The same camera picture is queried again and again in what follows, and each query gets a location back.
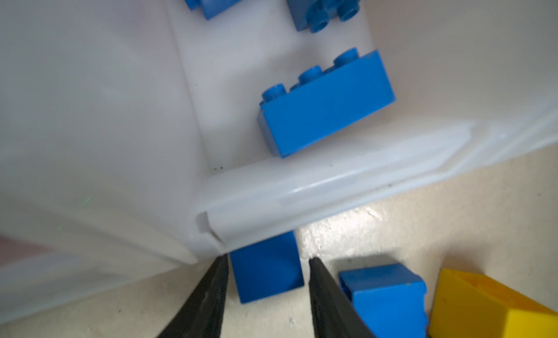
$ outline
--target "yellow toy brick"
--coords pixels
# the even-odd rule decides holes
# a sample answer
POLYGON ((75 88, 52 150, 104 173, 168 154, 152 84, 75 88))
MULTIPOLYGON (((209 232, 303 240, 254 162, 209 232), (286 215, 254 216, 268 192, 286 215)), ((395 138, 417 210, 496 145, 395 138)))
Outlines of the yellow toy brick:
POLYGON ((558 338, 558 313, 486 275, 443 269, 432 338, 558 338))

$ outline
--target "table surface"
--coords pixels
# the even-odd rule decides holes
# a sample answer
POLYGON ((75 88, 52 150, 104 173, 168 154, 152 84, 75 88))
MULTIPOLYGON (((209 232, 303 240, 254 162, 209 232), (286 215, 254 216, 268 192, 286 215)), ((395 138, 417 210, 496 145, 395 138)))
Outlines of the table surface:
MULTIPOLYGON (((305 282, 318 256, 337 272, 399 261, 428 286, 441 267, 482 272, 558 311, 558 145, 370 203, 297 230, 305 282)), ((154 338, 210 262, 0 326, 0 337, 154 338)), ((314 336, 308 287, 241 305, 229 280, 222 337, 314 336)))

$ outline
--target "yellow building block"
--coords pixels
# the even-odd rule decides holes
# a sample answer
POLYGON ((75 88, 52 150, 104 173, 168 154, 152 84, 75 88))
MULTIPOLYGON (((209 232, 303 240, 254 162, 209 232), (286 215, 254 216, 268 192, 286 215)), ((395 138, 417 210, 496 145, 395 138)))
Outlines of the yellow building block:
POLYGON ((486 275, 443 269, 432 338, 558 338, 558 313, 486 275))

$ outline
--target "beige floor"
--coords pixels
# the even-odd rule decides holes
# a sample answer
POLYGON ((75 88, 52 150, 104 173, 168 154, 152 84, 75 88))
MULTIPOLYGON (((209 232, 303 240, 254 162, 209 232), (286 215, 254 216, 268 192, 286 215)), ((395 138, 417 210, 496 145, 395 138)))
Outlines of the beige floor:
MULTIPOLYGON (((484 272, 558 310, 558 146, 301 228, 305 276, 396 259, 425 280, 442 266, 484 272)), ((209 263, 183 267, 0 326, 0 337, 154 338, 209 263)), ((307 287, 241 305, 229 281, 222 337, 313 337, 307 287)))

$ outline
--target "white plastic bin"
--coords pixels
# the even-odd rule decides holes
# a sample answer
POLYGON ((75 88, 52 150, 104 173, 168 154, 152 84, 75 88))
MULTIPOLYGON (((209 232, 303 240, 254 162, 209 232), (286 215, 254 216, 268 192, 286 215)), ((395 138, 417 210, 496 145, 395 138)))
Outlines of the white plastic bin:
POLYGON ((137 279, 554 143, 556 3, 363 0, 312 35, 285 0, 0 0, 0 233, 137 279), (355 46, 397 102, 272 157, 261 93, 355 46))

